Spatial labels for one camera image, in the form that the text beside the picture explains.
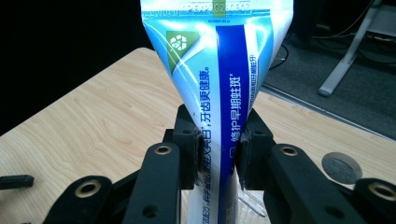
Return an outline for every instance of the plastic packaging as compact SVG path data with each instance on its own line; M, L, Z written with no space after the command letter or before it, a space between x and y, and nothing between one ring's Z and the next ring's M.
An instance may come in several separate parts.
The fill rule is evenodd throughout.
M150 41L204 138L189 223L235 223L233 156L289 29L291 0L141 0Z

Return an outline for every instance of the green mark on tube seal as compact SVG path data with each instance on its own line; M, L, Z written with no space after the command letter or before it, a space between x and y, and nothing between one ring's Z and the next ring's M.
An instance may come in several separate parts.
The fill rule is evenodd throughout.
M213 6L213 16L214 17L225 17L225 4L226 0L213 0L212 1L212 6Z
M168 31L166 41L168 42L168 62L171 73L173 74L177 63L183 55L198 40L199 33L191 31Z

